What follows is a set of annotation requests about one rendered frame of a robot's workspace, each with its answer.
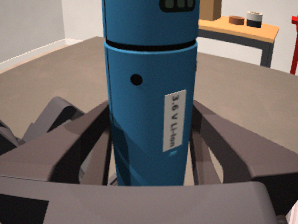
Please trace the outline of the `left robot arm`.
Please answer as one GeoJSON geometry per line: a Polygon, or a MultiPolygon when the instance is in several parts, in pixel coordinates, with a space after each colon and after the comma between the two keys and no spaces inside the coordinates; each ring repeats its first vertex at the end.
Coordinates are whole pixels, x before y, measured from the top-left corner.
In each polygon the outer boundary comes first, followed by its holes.
{"type": "MultiPolygon", "coordinates": [[[[27,143],[28,141],[35,139],[36,137],[44,135],[49,131],[63,126],[64,124],[67,124],[70,121],[86,114],[79,108],[75,108],[77,107],[75,107],[71,103],[68,103],[63,98],[59,96],[53,97],[47,104],[45,109],[42,111],[40,116],[37,118],[35,123],[31,123],[29,125],[21,140],[20,138],[14,136],[10,128],[0,120],[0,130],[3,132],[2,133],[0,131],[0,156],[4,153],[7,153],[8,151],[13,150],[14,148],[19,147],[20,145],[27,143]]],[[[92,151],[93,149],[90,151],[86,160],[84,160],[81,165],[79,171],[80,182],[85,174],[84,172],[89,165],[92,151]]]]}

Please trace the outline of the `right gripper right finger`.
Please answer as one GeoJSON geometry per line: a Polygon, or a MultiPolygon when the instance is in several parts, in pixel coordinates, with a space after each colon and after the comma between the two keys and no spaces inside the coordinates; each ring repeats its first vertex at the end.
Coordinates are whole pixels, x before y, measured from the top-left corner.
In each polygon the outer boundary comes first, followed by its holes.
{"type": "Polygon", "coordinates": [[[286,217],[298,201],[297,153],[222,118],[196,100],[189,144],[194,185],[222,184],[211,150],[222,166],[223,183],[263,183],[277,217],[286,217]]]}

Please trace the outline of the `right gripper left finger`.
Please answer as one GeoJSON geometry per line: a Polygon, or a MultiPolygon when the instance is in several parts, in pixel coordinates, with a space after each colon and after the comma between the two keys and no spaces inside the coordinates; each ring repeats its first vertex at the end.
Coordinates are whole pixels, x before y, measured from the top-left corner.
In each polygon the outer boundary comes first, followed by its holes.
{"type": "Polygon", "coordinates": [[[107,186],[111,152],[106,100],[83,116],[1,155],[0,174],[107,186]],[[79,182],[80,167],[92,148],[89,165],[79,182]]]}

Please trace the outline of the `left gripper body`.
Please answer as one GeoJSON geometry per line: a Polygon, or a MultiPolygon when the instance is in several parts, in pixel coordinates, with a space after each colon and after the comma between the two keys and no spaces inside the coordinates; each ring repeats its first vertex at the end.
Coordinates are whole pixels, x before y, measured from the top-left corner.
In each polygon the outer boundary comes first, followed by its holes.
{"type": "Polygon", "coordinates": [[[114,173],[109,179],[107,186],[118,186],[117,184],[117,175],[114,173]]]}

